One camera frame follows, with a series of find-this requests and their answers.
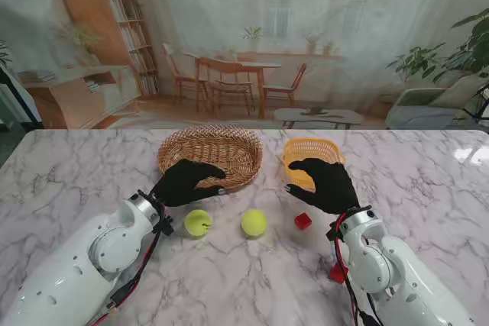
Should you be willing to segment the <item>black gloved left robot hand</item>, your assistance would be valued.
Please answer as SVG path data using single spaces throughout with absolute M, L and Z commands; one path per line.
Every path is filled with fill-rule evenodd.
M 225 191 L 223 186 L 197 188 L 201 181 L 209 177 L 225 179 L 226 174 L 212 164 L 182 159 L 162 175 L 150 191 L 149 197 L 157 204 L 172 208 L 207 199 Z

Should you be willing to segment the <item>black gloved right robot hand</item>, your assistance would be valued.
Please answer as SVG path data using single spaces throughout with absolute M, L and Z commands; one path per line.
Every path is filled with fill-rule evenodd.
M 287 191 L 327 214 L 342 215 L 351 208 L 359 208 L 358 197 L 351 178 L 341 163 L 327 163 L 316 158 L 293 161 L 291 170 L 300 170 L 314 182 L 315 192 L 288 184 Z

